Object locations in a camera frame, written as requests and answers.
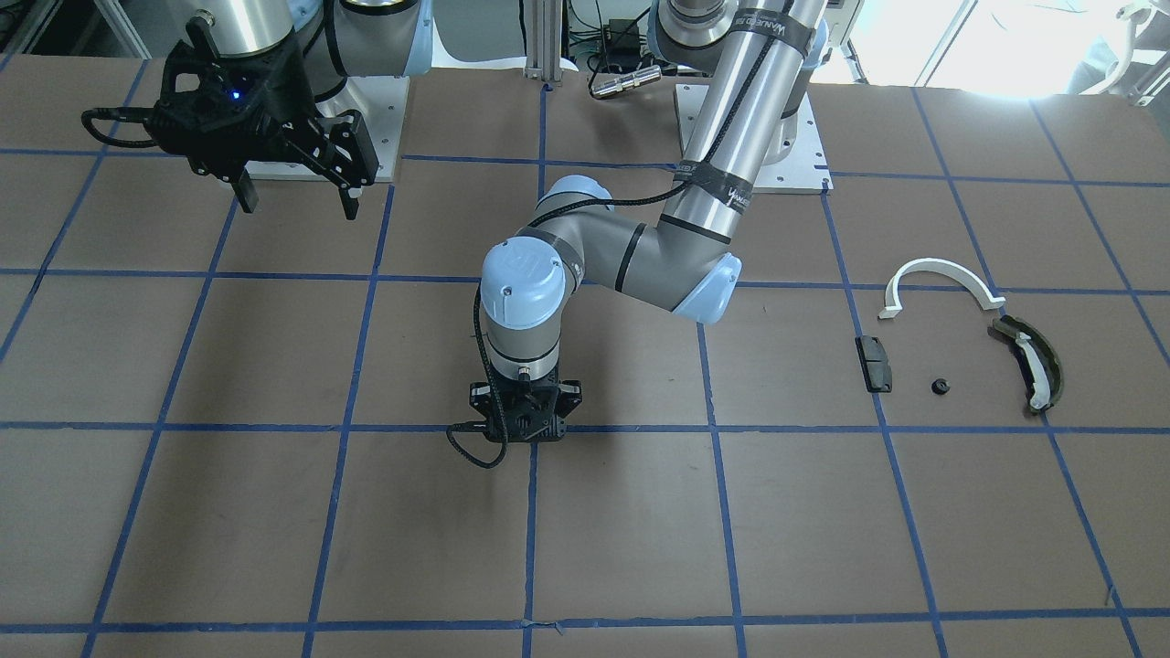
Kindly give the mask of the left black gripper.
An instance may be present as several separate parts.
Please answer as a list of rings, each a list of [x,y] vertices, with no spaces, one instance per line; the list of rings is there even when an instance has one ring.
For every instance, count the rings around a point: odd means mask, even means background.
[[[469,404],[484,416],[480,431],[486,439],[502,444],[559,441],[567,434],[567,414],[581,403],[581,382],[560,379],[555,369],[536,381],[512,381],[493,372],[496,385],[473,382]],[[503,420],[493,410],[493,391],[503,405]]]

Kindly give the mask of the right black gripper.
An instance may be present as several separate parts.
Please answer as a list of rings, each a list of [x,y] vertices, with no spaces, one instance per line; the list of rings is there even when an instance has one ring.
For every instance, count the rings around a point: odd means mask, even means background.
[[[165,59],[159,100],[146,132],[168,155],[183,155],[197,174],[230,181],[245,213],[259,210],[249,162],[308,167],[338,189],[352,221],[363,189],[376,184],[376,143],[359,110],[316,117],[296,30],[268,48],[226,52],[207,18],[188,18],[186,37]]]

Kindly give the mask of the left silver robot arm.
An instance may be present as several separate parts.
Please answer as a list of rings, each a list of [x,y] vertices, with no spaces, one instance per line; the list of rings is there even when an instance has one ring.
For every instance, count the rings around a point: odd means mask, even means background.
[[[729,249],[760,167],[782,159],[779,142],[805,96],[827,40],[824,1],[656,1],[651,50],[707,71],[670,189],[638,200],[662,205],[654,224],[622,215],[634,200],[610,197],[589,176],[569,174],[532,218],[484,258],[473,329],[486,379],[472,384],[479,430],[501,447],[560,439],[581,384],[560,378],[560,315],[581,283],[665,309],[698,324],[727,311],[742,262]]]

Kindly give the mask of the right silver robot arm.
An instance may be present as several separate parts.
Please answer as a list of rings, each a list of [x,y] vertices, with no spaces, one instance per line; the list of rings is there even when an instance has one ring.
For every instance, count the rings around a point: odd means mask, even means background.
[[[165,59],[144,126],[194,174],[259,207],[252,162],[301,165],[333,183],[346,219],[376,183],[369,111],[333,109],[353,78],[431,70],[431,1],[171,1],[183,37]]]

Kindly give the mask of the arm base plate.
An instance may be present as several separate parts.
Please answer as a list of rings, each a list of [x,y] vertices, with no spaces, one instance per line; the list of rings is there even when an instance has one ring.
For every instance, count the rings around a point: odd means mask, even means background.
[[[676,84],[675,108],[677,115],[677,140],[681,149],[688,145],[698,109],[707,95],[707,85]],[[782,132],[773,140],[769,156],[779,155],[776,162],[768,159],[755,179],[755,193],[790,193],[790,196],[819,196],[831,191],[833,181],[823,137],[815,125],[814,109],[808,97],[803,97],[797,115],[785,121]]]
[[[393,180],[399,145],[404,130],[407,96],[411,78],[347,78],[346,85],[316,104],[324,116],[333,117],[342,111],[356,109],[363,114],[365,125],[376,143],[379,167],[376,181]],[[302,164],[247,163],[248,174],[259,180],[326,181]]]

